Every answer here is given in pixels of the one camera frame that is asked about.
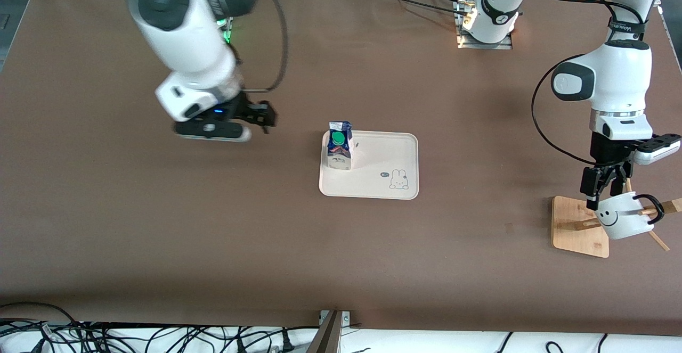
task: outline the wooden mug stand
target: wooden mug stand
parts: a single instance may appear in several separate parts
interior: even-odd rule
[[[626,191],[631,190],[628,179]],[[661,204],[666,215],[682,212],[682,198]],[[653,207],[645,207],[640,214],[655,217],[656,210]],[[654,231],[650,231],[649,234],[664,251],[670,250]],[[594,212],[587,209],[585,200],[563,196],[552,198],[552,246],[599,258],[608,257],[608,236]]]

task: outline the smiley face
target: smiley face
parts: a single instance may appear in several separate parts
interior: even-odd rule
[[[604,210],[597,213],[597,219],[605,227],[610,227],[618,222],[618,211],[617,210]]]

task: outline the green bottle cap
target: green bottle cap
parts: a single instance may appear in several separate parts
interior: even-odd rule
[[[340,146],[346,141],[346,136],[344,136],[343,132],[334,132],[331,135],[331,141],[335,146]]]

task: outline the bunny drawing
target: bunny drawing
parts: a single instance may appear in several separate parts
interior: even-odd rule
[[[408,190],[407,173],[405,169],[394,169],[391,173],[391,190]]]

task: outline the white floor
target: white floor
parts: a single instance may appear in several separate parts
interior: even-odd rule
[[[227,336],[234,336],[236,328],[225,328]],[[249,329],[253,331],[276,331],[277,329]],[[135,336],[136,338],[148,339],[156,329],[120,329],[112,331],[115,336]],[[209,329],[212,334],[222,335],[222,329]],[[315,330],[299,330],[289,332],[293,345],[300,346],[312,341]],[[175,353],[180,348],[176,345],[168,350],[171,345],[186,334],[186,329],[180,329],[172,334],[164,331],[161,338],[154,339],[150,344],[149,353]],[[369,348],[369,353],[414,353],[414,352],[439,352],[439,353],[495,353],[499,350],[507,333],[505,332],[426,332],[426,331],[378,331],[378,330],[353,330],[345,329],[341,338],[340,353],[357,353]],[[66,332],[61,333],[65,338],[70,338]],[[259,336],[244,339],[244,345],[248,345]],[[556,341],[565,353],[594,353],[597,351],[597,343],[601,334],[580,333],[514,333],[507,343],[504,353],[546,353],[545,344],[548,341]],[[186,353],[214,353],[209,343],[214,343],[215,352],[219,352],[224,343],[208,338],[206,341],[193,340],[185,350]],[[62,341],[59,336],[53,335],[54,341]],[[31,351],[40,340],[39,332],[23,332],[0,339],[0,351],[2,353],[23,353]],[[144,353],[146,343],[139,340],[126,340],[136,353]],[[281,334],[272,338],[273,347],[282,346]],[[268,339],[249,347],[249,353],[259,353],[267,349]],[[80,346],[73,345],[76,351]],[[45,353],[52,353],[48,344],[44,345]],[[123,348],[124,353],[130,350]],[[237,344],[233,343],[226,353],[236,353]],[[623,334],[611,334],[602,347],[602,353],[642,353],[655,351],[657,353],[679,353],[682,351],[682,338],[676,336],[633,336]],[[558,353],[556,348],[550,349],[551,353]],[[56,345],[56,353],[73,353],[65,344]]]

